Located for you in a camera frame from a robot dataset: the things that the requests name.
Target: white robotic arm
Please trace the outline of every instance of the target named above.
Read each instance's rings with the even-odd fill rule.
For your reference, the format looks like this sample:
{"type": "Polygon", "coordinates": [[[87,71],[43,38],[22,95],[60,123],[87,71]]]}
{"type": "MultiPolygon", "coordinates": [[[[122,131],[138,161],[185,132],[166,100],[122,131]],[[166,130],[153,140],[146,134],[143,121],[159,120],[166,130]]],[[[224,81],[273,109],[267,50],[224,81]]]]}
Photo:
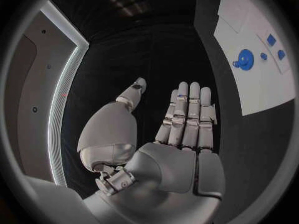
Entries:
{"type": "Polygon", "coordinates": [[[181,82],[155,141],[135,152],[137,126],[130,112],[145,88],[145,80],[137,79],[84,127],[81,160],[100,173],[100,190],[86,201],[104,200],[108,212],[121,213],[128,223],[210,223],[225,190],[222,164],[213,153],[211,91],[193,82],[188,95],[188,84],[181,82]]]}

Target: robotic hand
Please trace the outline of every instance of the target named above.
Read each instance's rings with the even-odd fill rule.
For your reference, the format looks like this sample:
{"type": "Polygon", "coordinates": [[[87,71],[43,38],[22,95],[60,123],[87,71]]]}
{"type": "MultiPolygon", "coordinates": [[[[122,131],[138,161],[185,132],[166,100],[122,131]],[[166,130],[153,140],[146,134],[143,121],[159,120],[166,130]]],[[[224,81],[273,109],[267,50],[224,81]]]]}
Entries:
{"type": "Polygon", "coordinates": [[[211,91],[193,82],[188,93],[181,82],[155,141],[135,152],[137,125],[130,113],[145,89],[145,80],[137,79],[84,127],[82,163],[101,174],[100,190],[86,204],[103,223],[211,223],[225,190],[223,167],[213,153],[211,91]]]}

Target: blue object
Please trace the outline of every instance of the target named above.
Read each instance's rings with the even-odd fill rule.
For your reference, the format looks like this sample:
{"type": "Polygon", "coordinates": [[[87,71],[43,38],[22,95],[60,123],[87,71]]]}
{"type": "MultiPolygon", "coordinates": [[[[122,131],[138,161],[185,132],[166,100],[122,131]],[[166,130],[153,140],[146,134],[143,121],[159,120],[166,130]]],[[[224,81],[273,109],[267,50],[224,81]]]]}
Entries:
{"type": "Polygon", "coordinates": [[[268,56],[267,56],[264,52],[262,52],[262,53],[261,53],[261,58],[262,58],[263,60],[267,60],[268,56]]]}
{"type": "Polygon", "coordinates": [[[270,44],[270,46],[273,46],[276,42],[276,39],[272,36],[272,34],[270,34],[267,38],[267,41],[270,44]]]}
{"type": "Polygon", "coordinates": [[[286,56],[285,52],[283,50],[278,51],[278,58],[282,60],[286,56]]]}
{"type": "Polygon", "coordinates": [[[248,71],[253,67],[254,57],[250,50],[244,49],[239,54],[239,60],[233,62],[233,66],[248,71]]]}

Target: white light strip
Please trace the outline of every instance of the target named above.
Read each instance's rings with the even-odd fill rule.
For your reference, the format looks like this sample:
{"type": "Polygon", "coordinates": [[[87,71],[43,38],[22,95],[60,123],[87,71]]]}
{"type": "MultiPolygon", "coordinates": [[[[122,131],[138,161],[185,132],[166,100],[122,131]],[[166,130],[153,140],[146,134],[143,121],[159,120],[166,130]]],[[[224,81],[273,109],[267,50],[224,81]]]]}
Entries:
{"type": "Polygon", "coordinates": [[[61,158],[60,134],[64,107],[70,87],[81,61],[88,50],[89,43],[80,32],[49,1],[41,11],[56,25],[77,47],[69,57],[55,87],[49,112],[47,146],[50,167],[55,184],[67,186],[61,158]]]}

